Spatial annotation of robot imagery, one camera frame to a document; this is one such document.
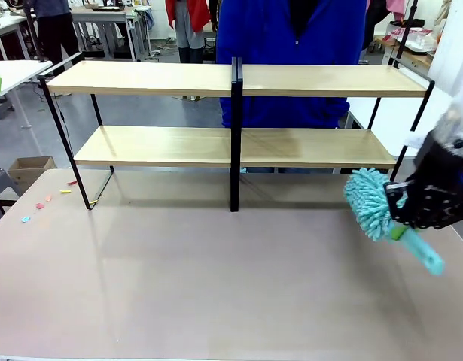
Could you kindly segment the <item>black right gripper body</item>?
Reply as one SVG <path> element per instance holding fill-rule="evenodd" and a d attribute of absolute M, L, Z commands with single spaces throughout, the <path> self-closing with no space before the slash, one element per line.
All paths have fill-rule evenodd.
<path fill-rule="evenodd" d="M 407 209 L 417 229 L 442 229 L 463 220 L 463 157 L 430 131 L 407 179 Z"/>

